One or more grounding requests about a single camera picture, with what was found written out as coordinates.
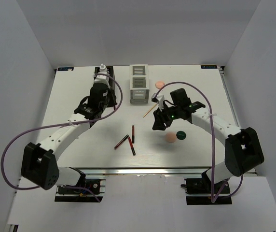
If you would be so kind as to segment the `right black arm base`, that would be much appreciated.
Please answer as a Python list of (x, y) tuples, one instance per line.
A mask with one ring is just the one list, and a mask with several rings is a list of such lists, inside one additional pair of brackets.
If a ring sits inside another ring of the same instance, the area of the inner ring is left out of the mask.
[(211, 202), (211, 187), (204, 184), (201, 178), (187, 178), (184, 183), (180, 185), (186, 193), (187, 205), (230, 205), (232, 199), (230, 195), (230, 187), (225, 183), (220, 195), (217, 197), (215, 203)]

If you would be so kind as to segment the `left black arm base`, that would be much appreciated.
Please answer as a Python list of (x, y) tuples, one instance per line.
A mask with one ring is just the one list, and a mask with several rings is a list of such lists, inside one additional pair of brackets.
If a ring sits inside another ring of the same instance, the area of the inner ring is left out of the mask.
[(85, 177), (84, 184), (79, 188), (57, 186), (55, 202), (61, 203), (100, 203), (104, 197), (106, 178), (103, 175)]

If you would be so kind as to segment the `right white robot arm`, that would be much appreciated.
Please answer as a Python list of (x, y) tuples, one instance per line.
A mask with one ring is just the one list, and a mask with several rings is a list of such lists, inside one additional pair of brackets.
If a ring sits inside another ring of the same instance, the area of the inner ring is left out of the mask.
[(264, 162), (264, 155), (256, 131), (248, 127), (234, 126), (215, 114), (199, 101), (191, 102), (185, 89), (170, 93), (173, 104), (167, 106), (163, 94), (153, 94), (152, 101), (158, 104), (154, 111), (152, 130), (164, 131), (176, 119), (183, 119), (215, 136), (224, 146), (224, 160), (205, 172), (202, 189), (208, 193), (219, 187), (219, 182), (244, 173)]

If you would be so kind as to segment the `red lip gloss tube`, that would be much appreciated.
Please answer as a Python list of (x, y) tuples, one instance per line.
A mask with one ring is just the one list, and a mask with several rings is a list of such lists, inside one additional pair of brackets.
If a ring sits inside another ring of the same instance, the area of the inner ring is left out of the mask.
[(120, 147), (127, 139), (129, 135), (127, 134), (115, 147), (114, 150), (116, 150), (118, 147)]
[(131, 136), (131, 139), (132, 139), (132, 143), (134, 144), (135, 143), (135, 125), (132, 125), (132, 136)]
[(128, 137), (128, 141), (129, 141), (129, 145), (130, 145), (132, 154), (133, 154), (133, 156), (135, 156), (135, 155), (136, 155), (136, 152), (135, 152), (135, 149), (134, 149), (134, 146), (133, 146), (133, 143), (132, 143), (132, 140), (131, 140), (130, 137)]

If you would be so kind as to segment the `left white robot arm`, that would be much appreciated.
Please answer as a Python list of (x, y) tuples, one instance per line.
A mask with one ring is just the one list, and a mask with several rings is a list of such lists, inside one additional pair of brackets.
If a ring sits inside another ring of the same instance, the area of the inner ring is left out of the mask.
[(82, 192), (85, 175), (71, 167), (58, 167), (57, 161), (69, 145), (101, 118), (109, 102), (115, 102), (112, 93), (106, 84), (93, 84), (89, 96), (81, 100), (67, 125), (38, 144), (29, 143), (25, 147), (21, 175), (44, 190), (68, 185), (74, 192)]

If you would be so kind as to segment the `white dropper bottle blue base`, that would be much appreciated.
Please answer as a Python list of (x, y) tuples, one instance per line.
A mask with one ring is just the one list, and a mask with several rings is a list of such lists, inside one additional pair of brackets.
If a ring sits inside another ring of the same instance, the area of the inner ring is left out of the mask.
[(108, 74), (108, 69), (106, 65), (102, 63), (99, 67), (97, 67), (97, 73)]

